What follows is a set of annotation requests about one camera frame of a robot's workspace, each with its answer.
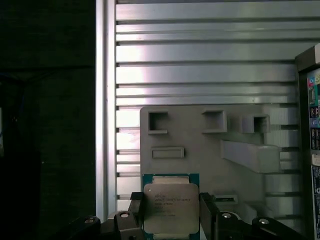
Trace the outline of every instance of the electronic component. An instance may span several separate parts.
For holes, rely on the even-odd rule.
[[[314,105],[316,103],[316,91],[314,87],[309,87],[309,104]]]

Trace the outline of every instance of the rectangular slot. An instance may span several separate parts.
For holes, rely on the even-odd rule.
[[[315,138],[316,137],[316,128],[311,128],[311,138]]]
[[[310,107],[310,118],[318,118],[319,117],[319,107],[312,106]]]
[[[309,87],[309,104],[314,105],[316,103],[316,91],[313,86]]]
[[[151,152],[153,159],[183,159],[185,157],[185,149],[181,146],[153,147]]]
[[[253,127],[255,133],[266,133],[268,128],[268,120],[266,117],[253,117]]]
[[[310,107],[310,118],[314,118],[316,116],[315,109]]]
[[[202,133],[225,133],[228,131],[227,116],[225,111],[206,109],[202,114],[205,116],[206,127]]]
[[[168,124],[167,111],[149,112],[149,134],[167,134],[166,124]]]
[[[241,117],[241,133],[265,134],[270,132],[270,116],[266,114],[249,114]]]
[[[312,139],[312,140],[311,140],[311,148],[312,148],[313,150],[316,150],[316,149],[317,149],[316,140],[315,140],[315,139]]]

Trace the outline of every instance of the black mechanical arm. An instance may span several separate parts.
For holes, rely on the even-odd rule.
[[[214,197],[200,193],[200,224],[207,240],[306,240],[304,236],[270,217],[247,224],[232,212],[220,211]],[[118,211],[101,223],[96,216],[81,217],[50,240],[145,240],[142,230],[146,201],[133,192],[128,211]]]

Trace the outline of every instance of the metal screw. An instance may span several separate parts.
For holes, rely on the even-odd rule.
[[[120,215],[122,218],[127,218],[127,217],[129,217],[129,214],[128,213],[123,213],[123,214],[121,214]]]
[[[94,220],[92,218],[89,218],[89,219],[84,221],[85,224],[91,224],[93,222],[94,222]]]
[[[231,214],[230,213],[224,213],[224,214],[222,214],[222,216],[224,217],[224,218],[226,218],[226,219],[229,219],[229,218],[231,218]]]
[[[261,218],[261,219],[259,220],[259,222],[260,222],[261,224],[269,224],[269,221],[268,221],[267,219],[264,219],[264,218]]]

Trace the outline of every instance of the white label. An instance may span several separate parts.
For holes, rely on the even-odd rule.
[[[312,164],[316,166],[320,166],[320,155],[312,154]]]

